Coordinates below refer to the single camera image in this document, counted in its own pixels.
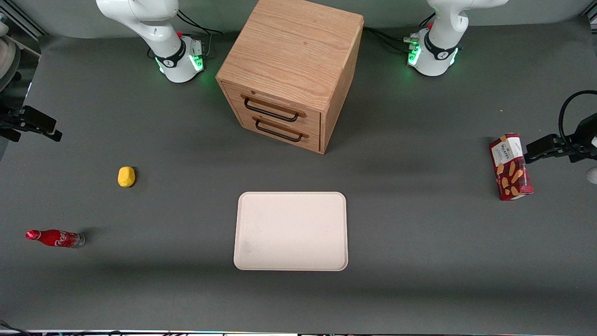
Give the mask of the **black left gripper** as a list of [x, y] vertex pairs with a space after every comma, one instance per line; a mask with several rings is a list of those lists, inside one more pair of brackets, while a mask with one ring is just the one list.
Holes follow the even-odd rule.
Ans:
[[541, 159], [553, 157], [567, 157], [570, 162], [579, 162], [586, 159], [597, 160], [597, 114], [593, 113], [578, 124], [576, 128], [575, 147], [570, 147], [565, 140], [556, 134], [548, 134], [539, 140], [525, 145], [525, 162], [531, 164]]

